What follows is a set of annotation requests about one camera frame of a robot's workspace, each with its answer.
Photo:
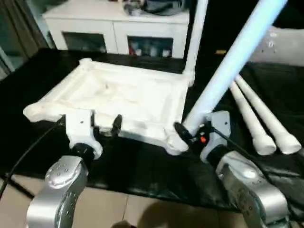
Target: tile floor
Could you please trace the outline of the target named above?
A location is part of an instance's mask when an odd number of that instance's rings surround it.
[[[43,183],[22,176],[14,178],[35,194]],[[29,203],[8,187],[0,203],[0,227],[25,228]],[[247,228],[241,214],[92,188],[86,188],[77,202],[73,227],[111,228],[122,220],[137,228]]]

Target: light blue pole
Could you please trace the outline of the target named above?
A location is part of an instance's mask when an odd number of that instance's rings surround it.
[[[260,0],[248,21],[196,101],[183,125],[194,135],[206,114],[211,113],[234,78],[273,24],[288,0]]]

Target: white countertop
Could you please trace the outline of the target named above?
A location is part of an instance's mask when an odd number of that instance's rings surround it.
[[[106,0],[69,0],[62,5],[47,11],[45,19],[90,19],[155,23],[189,23],[189,12],[181,12],[172,16],[156,16],[142,14],[138,17],[127,15],[120,2]]]

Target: white cabinet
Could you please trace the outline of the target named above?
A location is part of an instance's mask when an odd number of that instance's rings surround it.
[[[62,50],[183,58],[189,12],[128,16],[120,2],[70,0],[43,15]]]

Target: black fabric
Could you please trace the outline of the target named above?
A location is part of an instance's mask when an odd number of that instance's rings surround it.
[[[183,61],[176,59],[41,50],[23,67],[0,82],[0,173],[7,172],[25,149],[52,125],[50,122],[30,123],[23,116],[23,109],[43,97],[83,57],[174,73],[181,73],[184,68]],[[200,59],[195,84],[187,94],[184,118],[220,61],[221,58],[212,56]],[[248,64],[244,67],[242,76],[288,131],[304,144],[304,68]],[[304,204],[304,159],[301,154],[287,156],[276,152],[269,157],[258,156],[230,92],[221,99],[216,110],[230,112],[231,138],[257,156],[286,196]],[[108,141],[98,134],[97,138],[103,145]],[[65,129],[60,126],[37,145],[17,173],[44,178],[48,168],[68,149]],[[212,166],[202,163],[198,152],[199,150],[194,149],[193,152],[181,156],[170,156],[161,147],[116,138],[105,147],[100,159],[93,163],[88,186],[195,206],[237,210],[229,201]],[[298,214],[304,220],[303,212],[299,211]]]

